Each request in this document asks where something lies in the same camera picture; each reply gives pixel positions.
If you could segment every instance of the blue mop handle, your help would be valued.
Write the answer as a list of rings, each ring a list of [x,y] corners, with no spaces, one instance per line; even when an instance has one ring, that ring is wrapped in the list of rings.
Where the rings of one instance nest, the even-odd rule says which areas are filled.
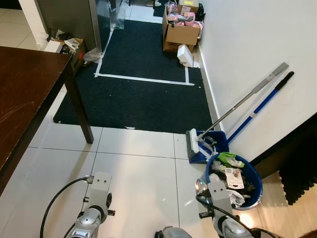
[[[279,84],[274,88],[274,90],[261,102],[261,104],[253,111],[253,113],[236,129],[236,131],[227,140],[228,144],[233,140],[233,138],[239,134],[239,132],[251,121],[261,109],[275,96],[276,93],[287,83],[287,81],[294,75],[294,72],[289,72],[285,78],[283,78]]]

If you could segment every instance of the mop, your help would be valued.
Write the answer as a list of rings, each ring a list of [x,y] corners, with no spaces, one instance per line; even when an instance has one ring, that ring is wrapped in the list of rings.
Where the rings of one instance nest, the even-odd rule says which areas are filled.
[[[236,129],[236,131],[229,137],[227,140],[230,143],[233,138],[239,134],[239,132],[251,121],[260,111],[261,109],[274,97],[275,94],[279,92],[279,90],[287,83],[287,81],[294,75],[294,72],[289,72],[285,78],[283,78],[279,84],[274,88],[274,90],[261,102],[261,104],[253,111],[251,115]]]
[[[277,67],[268,77],[262,80],[251,92],[245,96],[240,102],[234,105],[229,111],[227,111],[222,117],[216,120],[211,127],[209,127],[205,132],[197,136],[196,129],[191,129],[186,132],[186,142],[187,142],[187,155],[188,158],[193,158],[196,154],[199,153],[199,145],[198,142],[203,142],[203,136],[213,129],[216,125],[218,125],[222,120],[224,120],[229,114],[231,114],[234,110],[236,110],[240,105],[242,105],[246,100],[248,100],[251,96],[258,93],[262,88],[264,88],[269,82],[271,82],[274,78],[276,78],[281,72],[286,70],[289,65],[283,62],[279,67]]]

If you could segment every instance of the silver mop handle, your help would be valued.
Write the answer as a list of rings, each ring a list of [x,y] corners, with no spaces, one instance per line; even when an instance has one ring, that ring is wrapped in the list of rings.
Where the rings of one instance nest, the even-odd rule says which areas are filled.
[[[275,77],[277,77],[281,72],[286,70],[289,65],[283,62],[279,67],[277,67],[268,77],[263,79],[255,88],[251,90],[251,92],[245,96],[240,102],[234,105],[229,111],[227,111],[222,117],[216,120],[211,127],[209,127],[204,133],[200,134],[196,137],[196,141],[199,141],[208,131],[213,129],[216,125],[218,125],[223,119],[225,119],[229,114],[231,114],[234,110],[236,110],[241,104],[243,104],[246,100],[248,100],[252,95],[259,92],[264,86],[266,86],[269,82],[271,82]]]

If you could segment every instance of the black cable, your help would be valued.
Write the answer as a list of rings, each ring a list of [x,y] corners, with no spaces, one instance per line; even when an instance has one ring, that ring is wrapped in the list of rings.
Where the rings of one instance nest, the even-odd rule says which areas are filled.
[[[67,235],[70,233],[71,229],[73,229],[75,226],[75,223],[73,225],[71,225],[71,227],[68,229],[68,231],[66,232],[66,234],[64,235],[64,238],[67,237]]]
[[[211,207],[215,210],[218,210],[219,212],[222,212],[224,214],[226,214],[228,217],[232,218],[233,220],[235,220],[236,222],[238,222],[240,225],[242,225],[248,232],[250,232],[250,234],[255,237],[255,238],[258,238],[258,236],[250,229],[248,228],[246,225],[244,225],[242,222],[240,222],[235,216],[233,216],[232,214],[228,213],[227,211],[219,208],[219,207],[216,207],[216,206],[213,206],[212,204],[209,204],[203,200],[200,199],[200,197],[198,195],[196,195],[196,200],[199,201],[200,203],[208,206],[208,207]]]
[[[261,228],[252,228],[251,230],[252,231],[264,232],[264,233],[270,235],[271,237],[276,238],[276,236],[274,234],[272,234],[271,232],[269,232],[267,230],[261,229]]]
[[[46,218],[49,214],[49,210],[51,208],[51,206],[53,205],[53,203],[55,202],[55,200],[58,198],[58,196],[60,196],[60,194],[65,190],[67,189],[69,186],[73,185],[74,183],[76,182],[79,182],[79,181],[82,181],[82,180],[87,180],[87,177],[84,177],[84,178],[78,178],[78,179],[75,179],[74,181],[68,183],[67,185],[65,185],[54,197],[53,199],[50,201],[46,211],[45,211],[45,214],[44,214],[44,217],[43,217],[43,220],[42,220],[42,224],[41,224],[41,230],[40,230],[40,238],[43,238],[43,234],[44,234],[44,225],[45,225],[45,221],[46,221]]]

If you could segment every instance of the table top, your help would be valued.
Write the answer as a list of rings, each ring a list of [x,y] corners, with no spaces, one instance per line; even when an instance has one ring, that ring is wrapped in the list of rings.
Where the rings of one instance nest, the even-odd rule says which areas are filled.
[[[0,170],[69,60],[63,54],[0,47]]]

